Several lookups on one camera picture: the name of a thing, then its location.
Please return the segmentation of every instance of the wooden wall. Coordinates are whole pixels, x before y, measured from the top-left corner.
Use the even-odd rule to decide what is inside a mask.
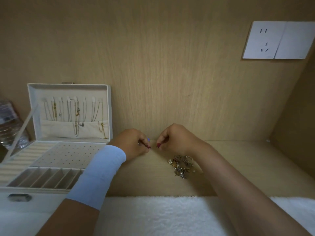
[[[171,123],[204,140],[265,140],[306,60],[242,60],[254,20],[315,20],[315,0],[0,0],[0,91],[110,84],[114,135]]]
[[[297,82],[271,140],[315,178],[315,53]]]

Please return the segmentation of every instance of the open jewelry box lid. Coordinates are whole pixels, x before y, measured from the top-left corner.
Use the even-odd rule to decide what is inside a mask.
[[[112,139],[109,85],[30,83],[27,87],[31,108],[36,108],[36,140],[108,143]]]

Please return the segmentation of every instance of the person's left arm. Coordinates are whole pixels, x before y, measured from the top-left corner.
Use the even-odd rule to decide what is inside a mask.
[[[149,151],[147,137],[127,129],[93,157],[77,183],[37,233],[42,235],[92,235],[112,178],[124,161]]]

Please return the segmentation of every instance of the switch plate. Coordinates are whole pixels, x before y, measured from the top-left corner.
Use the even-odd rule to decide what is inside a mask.
[[[275,59],[305,59],[314,37],[315,22],[287,22]]]
[[[273,59],[285,25],[285,21],[254,21],[243,59]]]

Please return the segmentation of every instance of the person's left hand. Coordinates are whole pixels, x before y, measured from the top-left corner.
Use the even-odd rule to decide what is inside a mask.
[[[108,145],[119,147],[126,154],[126,161],[148,153],[150,142],[146,135],[137,129],[126,129],[113,138]]]

